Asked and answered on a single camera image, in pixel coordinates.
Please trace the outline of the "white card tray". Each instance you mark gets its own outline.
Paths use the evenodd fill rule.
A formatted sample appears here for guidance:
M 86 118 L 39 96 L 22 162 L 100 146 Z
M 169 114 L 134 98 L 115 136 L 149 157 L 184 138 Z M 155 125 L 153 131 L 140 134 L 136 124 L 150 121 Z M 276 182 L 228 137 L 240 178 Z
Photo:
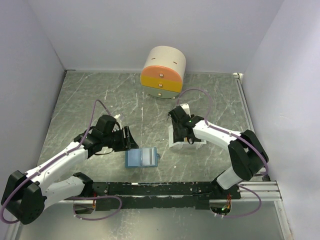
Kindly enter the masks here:
M 193 144 L 188 142 L 188 140 L 186 138 L 184 138 L 183 141 L 174 140 L 173 127 L 172 126 L 168 127 L 169 148 L 178 149 L 178 150 L 191 148 L 191 149 L 198 150 L 198 149 L 202 148 L 203 146 L 205 146 L 206 144 L 207 144 L 206 140 L 195 141 Z

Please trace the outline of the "blue card holder wallet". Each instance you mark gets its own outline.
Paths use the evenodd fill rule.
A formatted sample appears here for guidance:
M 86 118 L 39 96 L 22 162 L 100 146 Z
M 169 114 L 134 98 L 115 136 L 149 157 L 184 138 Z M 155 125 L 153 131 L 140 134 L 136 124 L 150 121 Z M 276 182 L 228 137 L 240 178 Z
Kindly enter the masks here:
M 126 168 L 153 168 L 161 158 L 156 147 L 142 147 L 125 152 Z

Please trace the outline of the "silver VIP card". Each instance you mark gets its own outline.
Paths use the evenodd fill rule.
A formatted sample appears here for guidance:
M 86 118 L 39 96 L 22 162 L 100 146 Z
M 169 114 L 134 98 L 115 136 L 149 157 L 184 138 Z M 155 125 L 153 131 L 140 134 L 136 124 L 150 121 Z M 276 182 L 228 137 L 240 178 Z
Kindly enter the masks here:
M 145 167 L 157 165 L 157 149 L 155 147 L 144 147 L 141 149 L 141 165 Z

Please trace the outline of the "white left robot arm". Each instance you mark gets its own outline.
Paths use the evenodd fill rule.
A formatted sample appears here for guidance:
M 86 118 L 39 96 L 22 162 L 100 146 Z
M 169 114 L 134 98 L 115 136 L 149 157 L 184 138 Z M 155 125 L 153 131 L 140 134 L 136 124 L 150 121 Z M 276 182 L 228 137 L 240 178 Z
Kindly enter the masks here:
M 10 212 L 27 225 L 61 200 L 89 199 L 94 195 L 93 180 L 85 174 L 77 172 L 66 180 L 57 180 L 71 167 L 100 155 L 103 148 L 123 152 L 138 147 L 128 126 L 121 126 L 113 116 L 102 115 L 96 125 L 89 126 L 45 163 L 26 172 L 13 172 L 7 180 L 0 211 Z

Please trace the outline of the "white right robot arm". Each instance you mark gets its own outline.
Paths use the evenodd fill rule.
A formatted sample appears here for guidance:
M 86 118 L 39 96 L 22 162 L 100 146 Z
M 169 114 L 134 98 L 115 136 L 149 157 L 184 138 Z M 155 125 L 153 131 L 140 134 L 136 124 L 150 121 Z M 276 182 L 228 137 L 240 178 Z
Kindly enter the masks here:
M 204 117 L 190 114 L 188 104 L 176 106 L 168 116 L 172 124 L 171 146 L 212 143 L 228 151 L 231 166 L 212 181 L 212 193 L 216 198 L 223 199 L 231 187 L 251 180 L 262 168 L 268 167 L 269 157 L 252 130 L 240 132 L 212 124 Z

